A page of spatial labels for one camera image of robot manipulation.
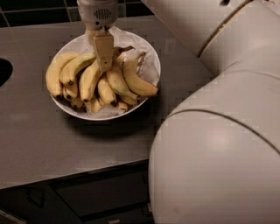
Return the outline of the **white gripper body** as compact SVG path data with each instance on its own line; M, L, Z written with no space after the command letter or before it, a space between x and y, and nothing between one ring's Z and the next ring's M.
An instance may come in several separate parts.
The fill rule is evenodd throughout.
M118 18L117 0L77 0L81 21L89 30L111 28Z

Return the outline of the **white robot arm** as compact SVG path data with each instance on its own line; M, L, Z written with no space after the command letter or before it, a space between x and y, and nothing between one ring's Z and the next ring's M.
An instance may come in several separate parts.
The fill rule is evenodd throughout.
M280 224L279 0L142 0L213 73L150 149L155 224Z

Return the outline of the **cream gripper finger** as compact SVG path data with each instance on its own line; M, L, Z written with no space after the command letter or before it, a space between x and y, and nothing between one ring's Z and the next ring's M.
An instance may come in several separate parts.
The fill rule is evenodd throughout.
M85 36L87 38L87 42L91 45L94 46L94 36L95 36L95 32L93 30L90 29L86 29L85 31Z
M114 37L109 31L99 30L93 41L100 71L102 73L107 72L112 66Z

